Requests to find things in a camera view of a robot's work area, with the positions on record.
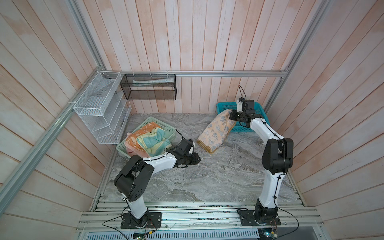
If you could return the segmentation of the teal plastic basket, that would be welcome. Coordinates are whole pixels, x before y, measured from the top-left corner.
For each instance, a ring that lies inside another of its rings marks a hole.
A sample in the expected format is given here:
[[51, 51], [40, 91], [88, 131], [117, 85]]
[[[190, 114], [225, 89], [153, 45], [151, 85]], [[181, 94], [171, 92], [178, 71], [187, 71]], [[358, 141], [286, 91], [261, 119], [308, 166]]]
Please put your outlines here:
[[237, 102], [217, 103], [217, 113], [230, 110], [230, 120], [236, 122], [231, 132], [254, 132], [251, 127], [251, 120], [264, 119], [264, 123], [270, 125], [269, 119], [259, 103], [253, 100], [240, 98]]

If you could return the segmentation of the orange paw print towel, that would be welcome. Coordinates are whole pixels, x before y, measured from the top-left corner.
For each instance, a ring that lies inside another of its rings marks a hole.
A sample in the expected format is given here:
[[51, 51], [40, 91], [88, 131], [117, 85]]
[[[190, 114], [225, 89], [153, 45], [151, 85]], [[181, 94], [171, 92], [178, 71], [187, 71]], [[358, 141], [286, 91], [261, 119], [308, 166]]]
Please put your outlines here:
[[206, 152], [213, 154], [236, 125], [236, 121], [230, 119], [231, 112], [228, 109], [219, 113], [199, 135], [197, 143]]

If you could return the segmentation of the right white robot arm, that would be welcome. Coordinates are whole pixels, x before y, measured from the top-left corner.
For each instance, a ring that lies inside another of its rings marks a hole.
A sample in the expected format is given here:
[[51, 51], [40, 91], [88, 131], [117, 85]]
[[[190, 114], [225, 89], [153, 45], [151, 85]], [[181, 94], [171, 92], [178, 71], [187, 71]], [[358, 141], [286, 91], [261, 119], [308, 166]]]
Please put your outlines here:
[[277, 200], [284, 175], [293, 166], [294, 142], [278, 134], [262, 115], [256, 114], [255, 102], [239, 98], [230, 120], [245, 124], [259, 135], [265, 144], [262, 165], [265, 169], [263, 190], [257, 206], [261, 210], [277, 209]]

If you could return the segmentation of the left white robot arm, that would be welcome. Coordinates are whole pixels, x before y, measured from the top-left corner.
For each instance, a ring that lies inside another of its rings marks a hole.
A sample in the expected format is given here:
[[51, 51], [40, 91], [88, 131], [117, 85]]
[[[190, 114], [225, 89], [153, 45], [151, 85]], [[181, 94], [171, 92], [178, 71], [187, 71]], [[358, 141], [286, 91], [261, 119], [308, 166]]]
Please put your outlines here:
[[148, 212], [142, 195], [154, 174], [168, 169], [198, 165], [200, 160], [195, 152], [195, 143], [182, 139], [178, 145], [166, 148], [162, 155], [150, 158], [132, 156], [115, 177], [114, 185], [128, 202], [131, 216], [139, 220]]

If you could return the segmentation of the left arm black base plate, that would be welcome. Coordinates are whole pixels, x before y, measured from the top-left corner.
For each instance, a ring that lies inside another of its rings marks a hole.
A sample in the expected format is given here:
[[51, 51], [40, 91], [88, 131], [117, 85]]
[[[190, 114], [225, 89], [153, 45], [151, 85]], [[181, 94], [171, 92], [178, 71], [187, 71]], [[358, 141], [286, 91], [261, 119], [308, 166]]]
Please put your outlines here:
[[121, 229], [159, 229], [162, 222], [162, 213], [160, 212], [148, 212], [141, 218], [137, 219], [131, 213], [123, 214], [121, 222]]

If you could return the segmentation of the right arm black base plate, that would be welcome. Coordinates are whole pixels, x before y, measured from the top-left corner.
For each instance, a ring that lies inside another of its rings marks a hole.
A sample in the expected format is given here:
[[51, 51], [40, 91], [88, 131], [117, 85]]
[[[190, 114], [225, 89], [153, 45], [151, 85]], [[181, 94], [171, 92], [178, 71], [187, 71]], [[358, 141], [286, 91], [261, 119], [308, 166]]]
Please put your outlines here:
[[259, 210], [237, 209], [243, 227], [250, 226], [280, 226], [281, 220], [278, 215], [262, 215]]

